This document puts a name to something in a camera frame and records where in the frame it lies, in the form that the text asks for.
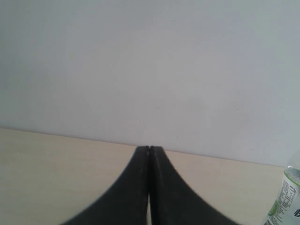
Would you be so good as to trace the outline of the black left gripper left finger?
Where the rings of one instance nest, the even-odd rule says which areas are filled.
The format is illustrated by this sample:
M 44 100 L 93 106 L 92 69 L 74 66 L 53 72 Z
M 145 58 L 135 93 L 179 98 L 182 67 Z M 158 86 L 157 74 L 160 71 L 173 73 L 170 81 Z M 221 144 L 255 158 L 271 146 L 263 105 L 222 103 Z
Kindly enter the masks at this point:
M 138 146 L 118 179 L 93 204 L 65 225 L 145 225 L 149 147 Z

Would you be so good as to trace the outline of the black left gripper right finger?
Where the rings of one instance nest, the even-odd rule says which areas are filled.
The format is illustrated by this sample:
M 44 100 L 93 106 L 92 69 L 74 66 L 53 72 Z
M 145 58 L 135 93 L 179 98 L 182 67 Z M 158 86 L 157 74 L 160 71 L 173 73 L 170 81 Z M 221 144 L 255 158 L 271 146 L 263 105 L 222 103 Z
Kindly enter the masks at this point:
M 153 225 L 230 225 L 181 178 L 162 147 L 150 147 L 149 196 Z

